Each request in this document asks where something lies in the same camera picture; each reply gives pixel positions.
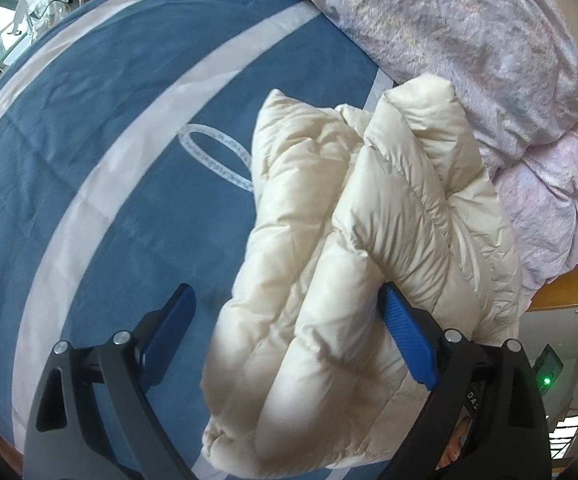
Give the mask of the cream quilted down jacket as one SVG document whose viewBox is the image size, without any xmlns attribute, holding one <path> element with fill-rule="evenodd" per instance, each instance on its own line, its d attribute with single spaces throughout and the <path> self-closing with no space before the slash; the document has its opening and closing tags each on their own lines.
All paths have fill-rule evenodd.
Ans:
<svg viewBox="0 0 578 480">
<path fill-rule="evenodd" d="M 379 318 L 379 288 L 484 344 L 516 335 L 526 306 L 453 84 L 419 76 L 371 112 L 273 91 L 252 182 L 257 218 L 201 378 L 203 455 L 246 479 L 387 460 L 427 392 Z"/>
</svg>

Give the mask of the blue white striped bed sheet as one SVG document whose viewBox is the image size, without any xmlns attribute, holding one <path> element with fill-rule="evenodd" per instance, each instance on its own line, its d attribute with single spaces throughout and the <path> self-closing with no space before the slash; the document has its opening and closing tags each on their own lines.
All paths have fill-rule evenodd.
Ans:
<svg viewBox="0 0 578 480">
<path fill-rule="evenodd" d="M 93 0 L 0 80 L 0 434 L 24 430 L 54 344 L 100 344 L 190 284 L 197 310 L 149 400 L 193 472 L 200 377 L 254 206 L 274 89 L 372 110 L 391 79 L 306 0 Z"/>
</svg>

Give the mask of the lilac floral duvet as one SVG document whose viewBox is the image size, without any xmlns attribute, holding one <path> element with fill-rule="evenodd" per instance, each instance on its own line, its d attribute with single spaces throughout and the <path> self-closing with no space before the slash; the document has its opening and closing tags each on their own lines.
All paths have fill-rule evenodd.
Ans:
<svg viewBox="0 0 578 480">
<path fill-rule="evenodd" d="M 554 0 L 311 0 L 389 77 L 456 94 L 530 292 L 578 258 L 578 50 Z"/>
</svg>

